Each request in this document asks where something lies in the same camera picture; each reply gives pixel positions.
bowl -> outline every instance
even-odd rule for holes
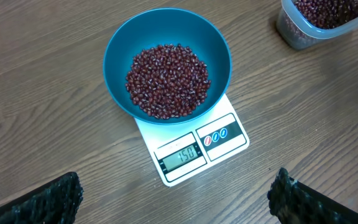
[[[158,44],[189,46],[205,62],[211,80],[205,102],[191,115],[157,119],[134,105],[126,91],[125,77],[133,57]],[[104,55],[103,73],[114,101],[133,117],[153,124],[179,124],[194,120],[221,99],[229,86],[232,62],[229,46],[218,29],[205,18],[184,9],[161,8],[140,13],[123,23],[111,38]]]

clear plastic container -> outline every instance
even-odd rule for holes
[[[282,0],[277,19],[277,30],[297,50],[337,37],[358,28],[358,17],[334,29],[320,29],[303,17],[294,5],[295,0]]]

kitchen scale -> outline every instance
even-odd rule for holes
[[[249,146],[248,135],[226,94],[193,121],[174,125],[135,121],[162,182],[169,187]]]

brown tabletop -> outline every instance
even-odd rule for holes
[[[132,117],[110,97],[103,55],[128,18],[182,7],[232,53],[227,96],[250,147],[164,186]],[[77,223],[276,223],[280,167],[358,212],[358,29],[304,51],[274,29],[280,1],[0,1],[0,205],[75,171]]]

pile of red beans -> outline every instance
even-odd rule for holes
[[[157,119],[188,116],[204,103],[206,64],[189,47],[158,45],[137,54],[125,83],[133,104]]]

